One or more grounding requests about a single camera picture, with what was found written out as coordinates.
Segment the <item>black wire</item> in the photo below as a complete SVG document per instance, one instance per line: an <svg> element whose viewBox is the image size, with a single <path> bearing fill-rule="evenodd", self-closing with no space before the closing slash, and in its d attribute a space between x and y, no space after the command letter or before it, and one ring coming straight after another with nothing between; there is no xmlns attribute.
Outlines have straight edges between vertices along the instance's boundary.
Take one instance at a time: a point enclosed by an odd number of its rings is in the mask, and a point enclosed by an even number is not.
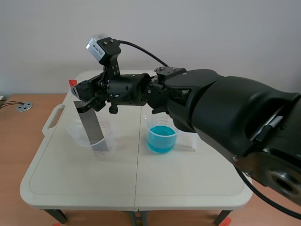
<svg viewBox="0 0 301 226"><path fill-rule="evenodd" d="M138 50L140 50L140 51L146 53L146 54L149 55L150 57L152 57L152 58L154 58L155 60L157 60L157 61L158 61L159 63L161 63L163 66L168 67L168 65L165 64L162 60L160 60L158 57L156 57L155 55L153 55L153 54L150 53L149 51L147 51L147 50L141 48L140 46L137 46L137 45L135 45L135 44L133 44L133 43L131 43L131 42L128 42L128 41L118 40L118 42L119 42L120 44L125 44L125 45L132 46L132 47L134 47L134 48L137 48Z"/></svg>
<svg viewBox="0 0 301 226"><path fill-rule="evenodd" d="M235 170L237 171L238 175L241 177L241 179L243 180L243 182L249 187L249 189L255 194L257 195L259 198L261 198L263 201L265 201L267 204L271 205L272 207L276 208L277 210L293 217L293 218L297 218L299 220L301 220L301 214L300 213L296 213L294 211L291 211L281 205L279 205L278 203L275 203L274 201L272 201L271 199L269 199L268 197L266 197L265 195L263 195L260 191L258 191L249 181L248 179L244 176L243 172L238 169L237 167L235 167Z"/></svg>
<svg viewBox="0 0 301 226"><path fill-rule="evenodd" d="M3 100L4 102L13 102L13 103L19 103L19 104L24 104L23 102L20 101L13 101L13 100Z"/></svg>
<svg viewBox="0 0 301 226"><path fill-rule="evenodd" d="M10 106L10 105L19 105L20 103L9 103L9 104L2 104L0 105L0 109L6 106Z"/></svg>

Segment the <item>wooden table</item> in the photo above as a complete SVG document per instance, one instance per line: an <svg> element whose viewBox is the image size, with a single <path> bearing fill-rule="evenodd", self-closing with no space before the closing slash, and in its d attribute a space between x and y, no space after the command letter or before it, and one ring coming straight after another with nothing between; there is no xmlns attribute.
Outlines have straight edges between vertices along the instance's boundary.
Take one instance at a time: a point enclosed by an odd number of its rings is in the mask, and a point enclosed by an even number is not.
<svg viewBox="0 0 301 226"><path fill-rule="evenodd" d="M15 95L10 100L32 101L33 108L19 113L16 106L0 109L0 226L53 225L55 219L44 211L35 210L21 200L19 186L39 145L43 140L42 127L52 109L61 103L65 95ZM269 188L254 182L264 194L294 211L301 207L291 203ZM65 212L71 226L122 225L130 222L121 211L84 211ZM150 226L186 225L212 226L217 211L207 210L167 210L152 211L148 215ZM231 214L231 226L299 226L301 221L289 217L253 196L241 210Z"/></svg>

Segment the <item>clear plastic cup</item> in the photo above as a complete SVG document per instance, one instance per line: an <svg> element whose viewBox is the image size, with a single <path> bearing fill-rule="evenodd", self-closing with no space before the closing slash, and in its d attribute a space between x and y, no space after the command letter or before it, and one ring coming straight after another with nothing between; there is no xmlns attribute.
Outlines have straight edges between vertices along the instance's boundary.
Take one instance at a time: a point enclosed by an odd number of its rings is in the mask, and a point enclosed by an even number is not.
<svg viewBox="0 0 301 226"><path fill-rule="evenodd" d="M147 144L151 150L167 153L173 149L179 130L165 113L152 115L146 119Z"/></svg>
<svg viewBox="0 0 301 226"><path fill-rule="evenodd" d="M83 123L80 119L70 120L67 124L67 131L73 140L82 147L83 150L93 150L97 158L104 159L108 152L112 151L112 133L108 121L100 121L104 138L99 141L90 142Z"/></svg>

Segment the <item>orange tape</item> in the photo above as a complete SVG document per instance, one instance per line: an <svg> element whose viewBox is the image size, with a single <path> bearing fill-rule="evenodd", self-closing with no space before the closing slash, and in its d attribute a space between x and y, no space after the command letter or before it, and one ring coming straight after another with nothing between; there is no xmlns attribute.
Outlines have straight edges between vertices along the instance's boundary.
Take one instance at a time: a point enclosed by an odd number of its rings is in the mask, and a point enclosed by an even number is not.
<svg viewBox="0 0 301 226"><path fill-rule="evenodd" d="M231 218L226 218L223 220L223 222L220 224L220 226L229 226L231 224L232 220Z"/></svg>
<svg viewBox="0 0 301 226"><path fill-rule="evenodd" d="M70 87L75 86L77 84L76 80L69 80Z"/></svg>

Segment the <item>screw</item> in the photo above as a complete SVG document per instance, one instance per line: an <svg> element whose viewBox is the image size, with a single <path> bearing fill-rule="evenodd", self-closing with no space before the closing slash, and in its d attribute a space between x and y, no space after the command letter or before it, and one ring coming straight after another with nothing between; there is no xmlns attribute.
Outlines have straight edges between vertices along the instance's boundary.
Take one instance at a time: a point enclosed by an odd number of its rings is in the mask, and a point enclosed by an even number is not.
<svg viewBox="0 0 301 226"><path fill-rule="evenodd" d="M233 161L238 161L238 158L237 158L236 156L233 156L233 157L232 157L232 160L233 160Z"/></svg>
<svg viewBox="0 0 301 226"><path fill-rule="evenodd" d="M269 153L269 149L268 148L263 148L262 151L265 152L265 153Z"/></svg>

